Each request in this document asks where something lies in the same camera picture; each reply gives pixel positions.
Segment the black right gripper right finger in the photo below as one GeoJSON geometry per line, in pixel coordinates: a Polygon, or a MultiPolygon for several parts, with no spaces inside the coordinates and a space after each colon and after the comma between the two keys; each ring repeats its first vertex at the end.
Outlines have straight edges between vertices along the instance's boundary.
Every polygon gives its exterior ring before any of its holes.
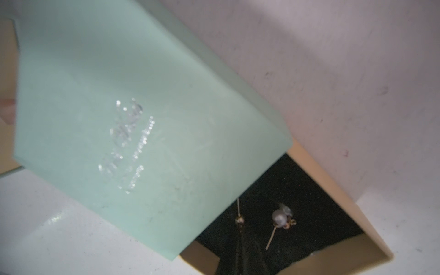
{"type": "Polygon", "coordinates": [[[262,249],[250,225],[241,229],[241,274],[242,275],[270,275],[264,259],[262,249]]]}

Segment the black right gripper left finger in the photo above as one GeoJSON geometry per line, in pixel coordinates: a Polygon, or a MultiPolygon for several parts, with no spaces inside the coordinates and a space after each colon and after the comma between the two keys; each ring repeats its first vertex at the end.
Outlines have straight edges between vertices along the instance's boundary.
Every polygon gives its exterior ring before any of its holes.
{"type": "Polygon", "coordinates": [[[242,226],[235,225],[220,257],[215,275],[241,275],[242,274],[242,226]]]}

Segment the small earring front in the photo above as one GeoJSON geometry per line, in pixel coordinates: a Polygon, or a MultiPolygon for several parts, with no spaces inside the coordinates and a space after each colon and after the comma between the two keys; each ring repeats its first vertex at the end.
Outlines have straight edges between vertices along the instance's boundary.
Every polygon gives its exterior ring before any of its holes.
{"type": "Polygon", "coordinates": [[[239,198],[237,198],[237,200],[236,200],[236,205],[237,205],[237,216],[235,218],[235,223],[236,223],[237,226],[243,226],[243,224],[245,223],[245,219],[241,215],[241,207],[240,207],[240,200],[239,200],[239,198]]]}

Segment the small pearl earring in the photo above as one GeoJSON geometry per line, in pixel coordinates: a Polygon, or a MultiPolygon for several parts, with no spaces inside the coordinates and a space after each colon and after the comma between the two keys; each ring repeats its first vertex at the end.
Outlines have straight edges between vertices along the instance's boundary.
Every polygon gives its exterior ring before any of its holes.
{"type": "Polygon", "coordinates": [[[272,222],[273,230],[265,247],[265,250],[269,249],[277,229],[288,230],[297,224],[297,221],[293,217],[293,211],[290,207],[284,205],[283,203],[278,203],[278,209],[272,213],[272,222]]]}

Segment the mint box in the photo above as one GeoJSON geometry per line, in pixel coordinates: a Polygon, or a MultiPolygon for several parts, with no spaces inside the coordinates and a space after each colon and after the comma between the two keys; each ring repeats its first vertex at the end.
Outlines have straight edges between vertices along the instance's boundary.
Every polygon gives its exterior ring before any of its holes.
{"type": "Polygon", "coordinates": [[[10,159],[158,260],[215,275],[239,198],[270,275],[351,275],[392,258],[283,118],[160,2],[2,1],[10,159]],[[273,230],[278,203],[297,224],[273,230]]]}

